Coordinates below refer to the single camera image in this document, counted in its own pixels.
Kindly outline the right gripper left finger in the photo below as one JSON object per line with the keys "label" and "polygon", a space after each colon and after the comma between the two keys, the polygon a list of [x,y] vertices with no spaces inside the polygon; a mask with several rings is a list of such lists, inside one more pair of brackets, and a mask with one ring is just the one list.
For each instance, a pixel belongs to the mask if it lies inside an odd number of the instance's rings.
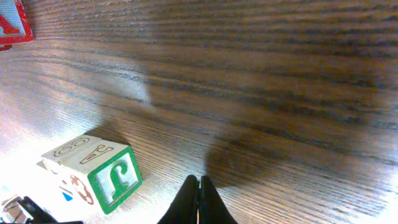
{"label": "right gripper left finger", "polygon": [[158,224],[195,224],[198,213],[199,182],[188,175],[173,202]]}

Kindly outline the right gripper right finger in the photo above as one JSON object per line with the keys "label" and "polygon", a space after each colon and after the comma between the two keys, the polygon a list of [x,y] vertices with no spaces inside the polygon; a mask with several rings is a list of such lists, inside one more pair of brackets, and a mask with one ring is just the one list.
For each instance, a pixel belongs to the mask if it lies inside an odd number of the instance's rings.
{"label": "right gripper right finger", "polygon": [[198,214],[199,224],[237,224],[207,175],[200,180]]}

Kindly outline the red Y wooden block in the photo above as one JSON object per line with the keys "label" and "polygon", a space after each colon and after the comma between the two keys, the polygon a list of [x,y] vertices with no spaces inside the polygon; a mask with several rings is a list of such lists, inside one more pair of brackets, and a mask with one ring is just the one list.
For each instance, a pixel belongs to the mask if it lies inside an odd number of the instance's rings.
{"label": "red Y wooden block", "polygon": [[21,0],[1,0],[1,51],[34,40]]}

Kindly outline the wooden block centre drawing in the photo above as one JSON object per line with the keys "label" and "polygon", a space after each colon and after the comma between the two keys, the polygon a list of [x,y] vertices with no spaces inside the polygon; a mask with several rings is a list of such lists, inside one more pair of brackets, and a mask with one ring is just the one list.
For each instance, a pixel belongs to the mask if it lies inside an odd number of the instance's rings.
{"label": "wooden block centre drawing", "polygon": [[143,183],[128,144],[84,134],[40,158],[64,193],[105,215],[117,209]]}

